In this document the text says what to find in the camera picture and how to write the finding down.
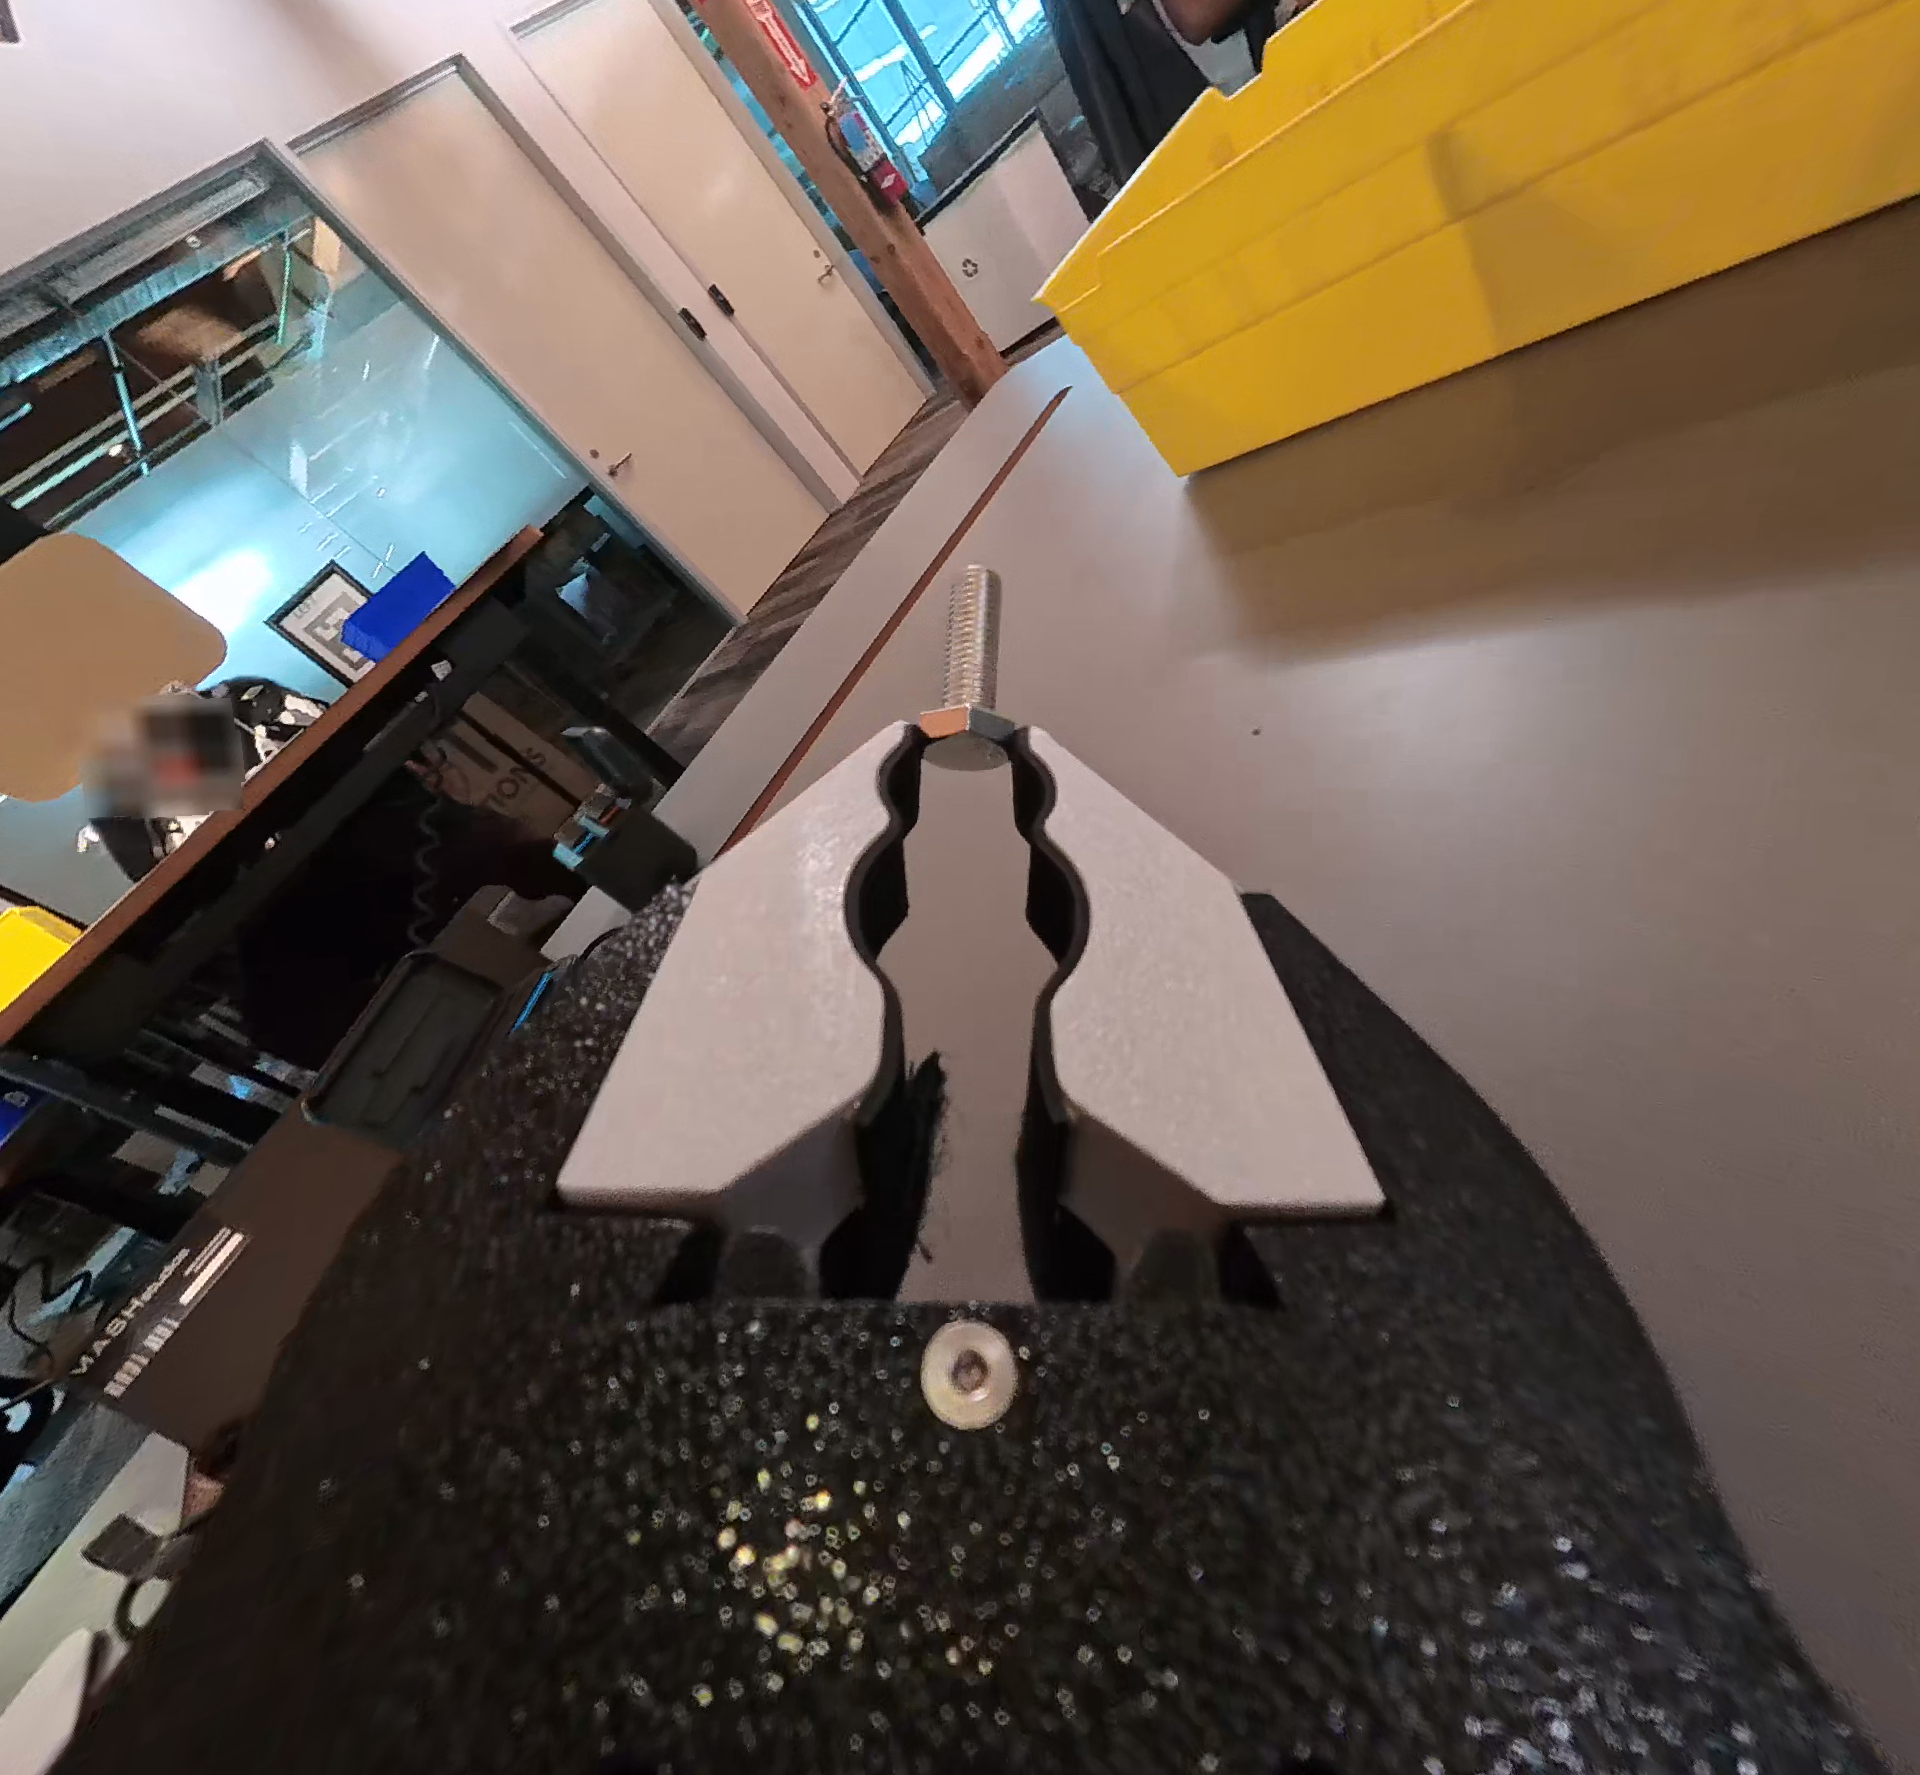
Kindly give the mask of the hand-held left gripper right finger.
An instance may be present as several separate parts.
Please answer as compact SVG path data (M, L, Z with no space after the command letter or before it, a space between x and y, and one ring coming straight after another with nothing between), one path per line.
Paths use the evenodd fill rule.
M1254 1230L1387 1193L1235 882L1060 738L1014 738L1022 916L1051 958L1017 1149L1035 1282L1125 1282L1176 1237L1223 1282Z

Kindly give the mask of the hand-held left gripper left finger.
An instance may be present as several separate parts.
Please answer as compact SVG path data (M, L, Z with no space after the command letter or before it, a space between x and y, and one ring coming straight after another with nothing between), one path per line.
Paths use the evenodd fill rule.
M879 958L908 914L923 733L869 738L697 878L557 1177L566 1208L782 1236L899 1274L923 1112Z

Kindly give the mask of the silver hex bolt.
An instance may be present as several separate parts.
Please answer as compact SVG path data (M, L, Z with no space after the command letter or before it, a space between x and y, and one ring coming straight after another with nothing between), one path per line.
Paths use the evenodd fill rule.
M990 773L1010 760L1018 724L998 705L1001 577L972 562L949 592L942 698L916 717L924 760Z

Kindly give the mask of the grey electrical box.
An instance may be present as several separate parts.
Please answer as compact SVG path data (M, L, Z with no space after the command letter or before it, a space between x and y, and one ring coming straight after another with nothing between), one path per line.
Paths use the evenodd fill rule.
M599 783L552 837L554 860L625 910L700 875L697 850L649 808L644 795Z

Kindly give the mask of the black hard case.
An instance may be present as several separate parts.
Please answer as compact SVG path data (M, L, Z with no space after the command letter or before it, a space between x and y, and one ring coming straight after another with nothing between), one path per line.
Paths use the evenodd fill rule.
M303 1116L409 1149L445 1110L502 996L498 982L439 953L406 956L300 1095Z

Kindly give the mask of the printed cardboard box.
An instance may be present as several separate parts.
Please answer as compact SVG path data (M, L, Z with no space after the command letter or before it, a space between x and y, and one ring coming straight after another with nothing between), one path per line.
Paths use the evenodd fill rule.
M597 776L565 742L538 735L482 693L421 742L416 767L445 797L547 843L597 789Z

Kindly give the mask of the wooden top desk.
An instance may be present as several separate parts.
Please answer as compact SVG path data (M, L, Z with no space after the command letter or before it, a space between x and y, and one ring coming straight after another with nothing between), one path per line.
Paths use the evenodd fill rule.
M276 897L324 843L525 639L516 608L545 534L525 527L355 683L241 795L2 1015L4 1050L81 1063L108 1058Z

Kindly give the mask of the blue plastic bin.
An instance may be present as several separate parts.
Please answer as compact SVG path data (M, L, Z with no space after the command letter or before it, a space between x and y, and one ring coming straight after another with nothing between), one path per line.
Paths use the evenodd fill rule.
M418 554L343 620L339 640L368 661L390 658L454 592L447 570Z

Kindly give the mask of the black printed carton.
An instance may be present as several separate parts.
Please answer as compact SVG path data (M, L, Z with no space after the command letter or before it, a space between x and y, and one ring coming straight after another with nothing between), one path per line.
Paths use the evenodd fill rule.
M70 1392L184 1451L209 1447L251 1417L310 1298L399 1163L385 1142L285 1116L108 1305L68 1370Z

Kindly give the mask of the yellow plastic bin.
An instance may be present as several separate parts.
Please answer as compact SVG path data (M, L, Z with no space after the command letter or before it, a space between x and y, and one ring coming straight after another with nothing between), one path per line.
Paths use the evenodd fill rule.
M1040 298L1176 473L1904 204L1918 0L1317 0Z
M85 925L34 905L4 905L0 916L2 1013L27 996L85 936Z

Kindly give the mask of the glass partition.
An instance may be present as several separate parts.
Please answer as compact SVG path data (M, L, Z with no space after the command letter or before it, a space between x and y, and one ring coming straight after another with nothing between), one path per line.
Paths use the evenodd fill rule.
M342 687L271 616L324 564L454 582L545 534L561 657L639 724L732 620L268 153L4 270L4 522L98 540L228 639Z

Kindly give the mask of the white door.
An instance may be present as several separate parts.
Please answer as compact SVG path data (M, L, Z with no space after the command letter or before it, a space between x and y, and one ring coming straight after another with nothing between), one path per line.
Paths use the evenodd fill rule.
M545 93L685 278L685 333L804 420L837 499L929 402L876 287L675 0L559 0L516 24Z
M292 156L389 270L732 622L827 519L732 373L447 66Z

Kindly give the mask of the white waste cabinet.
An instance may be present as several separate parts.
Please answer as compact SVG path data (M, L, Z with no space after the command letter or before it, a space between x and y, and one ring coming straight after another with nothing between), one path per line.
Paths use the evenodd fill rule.
M1030 112L938 196L920 228L975 323L1010 350L1051 321L1042 289L1091 223Z

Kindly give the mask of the red fire extinguisher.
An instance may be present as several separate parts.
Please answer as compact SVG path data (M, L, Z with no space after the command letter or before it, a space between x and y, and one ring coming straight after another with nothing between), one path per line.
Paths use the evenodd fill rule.
M846 163L879 206L899 208L910 201L910 185L899 166L846 90L837 90L824 104L824 129L834 156Z

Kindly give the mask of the black office chair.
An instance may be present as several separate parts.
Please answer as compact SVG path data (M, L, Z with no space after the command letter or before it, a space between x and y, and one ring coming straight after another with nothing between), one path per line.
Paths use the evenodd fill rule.
M1055 52L1117 186L1212 88L1151 0L1042 0Z

